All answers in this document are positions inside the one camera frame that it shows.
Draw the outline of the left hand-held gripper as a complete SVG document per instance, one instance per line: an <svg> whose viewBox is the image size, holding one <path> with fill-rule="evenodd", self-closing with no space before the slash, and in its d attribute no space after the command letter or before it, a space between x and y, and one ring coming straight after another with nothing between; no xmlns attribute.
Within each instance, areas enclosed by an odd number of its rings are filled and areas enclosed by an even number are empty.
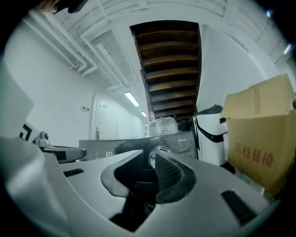
<svg viewBox="0 0 296 237"><path fill-rule="evenodd" d="M49 146L48 133L38 131L27 118L34 102L13 79L7 67L0 68L0 137L19 138L34 143L58 162L75 162L87 154L84 148Z"/></svg>

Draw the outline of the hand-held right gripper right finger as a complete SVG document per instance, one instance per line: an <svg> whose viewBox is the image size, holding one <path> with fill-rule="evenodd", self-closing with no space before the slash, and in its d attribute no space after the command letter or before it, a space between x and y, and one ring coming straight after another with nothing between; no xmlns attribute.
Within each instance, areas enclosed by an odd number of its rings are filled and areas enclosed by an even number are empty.
<svg viewBox="0 0 296 237"><path fill-rule="evenodd" d="M142 237L249 237L270 219L270 203L224 168L158 151L156 206L138 228Z"/></svg>

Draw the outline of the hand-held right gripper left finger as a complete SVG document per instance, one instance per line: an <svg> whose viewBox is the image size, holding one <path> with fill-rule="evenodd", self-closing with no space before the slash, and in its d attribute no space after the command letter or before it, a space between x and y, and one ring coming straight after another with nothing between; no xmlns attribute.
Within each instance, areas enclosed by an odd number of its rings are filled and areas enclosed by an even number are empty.
<svg viewBox="0 0 296 237"><path fill-rule="evenodd" d="M72 237L134 237L111 222L123 210L129 190L114 176L117 167L143 156L134 150L97 160L59 164L45 153L45 167Z"/></svg>

